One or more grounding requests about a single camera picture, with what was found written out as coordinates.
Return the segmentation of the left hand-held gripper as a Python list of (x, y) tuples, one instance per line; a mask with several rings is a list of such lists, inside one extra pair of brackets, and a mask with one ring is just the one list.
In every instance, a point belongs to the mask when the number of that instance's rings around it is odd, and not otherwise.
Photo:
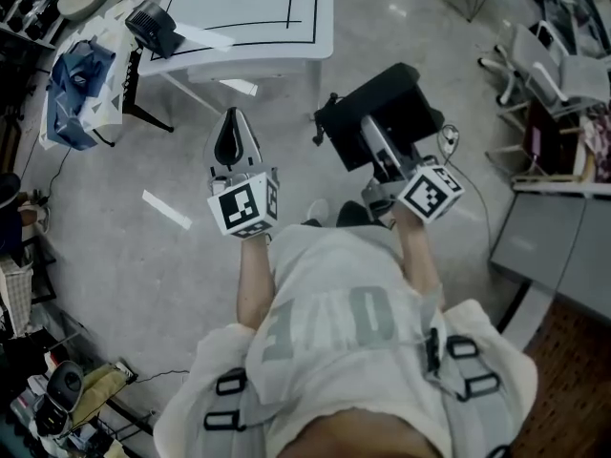
[[(237, 165), (231, 166), (235, 143)], [(223, 236), (250, 239), (278, 223), (278, 169), (261, 161), (259, 142), (246, 115), (238, 108), (228, 109), (204, 149), (208, 204)]]

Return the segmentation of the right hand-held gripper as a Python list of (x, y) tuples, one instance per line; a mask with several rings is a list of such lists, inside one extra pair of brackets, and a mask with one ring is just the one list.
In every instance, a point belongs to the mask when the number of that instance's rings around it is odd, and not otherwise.
[(371, 115), (361, 120), (362, 135), (374, 164), (374, 176), (362, 191), (372, 219), (379, 219), (395, 204), (402, 204), (425, 223), (444, 216), (464, 194), (463, 186), (436, 156), (421, 156), (412, 146), (398, 157), (386, 131)]

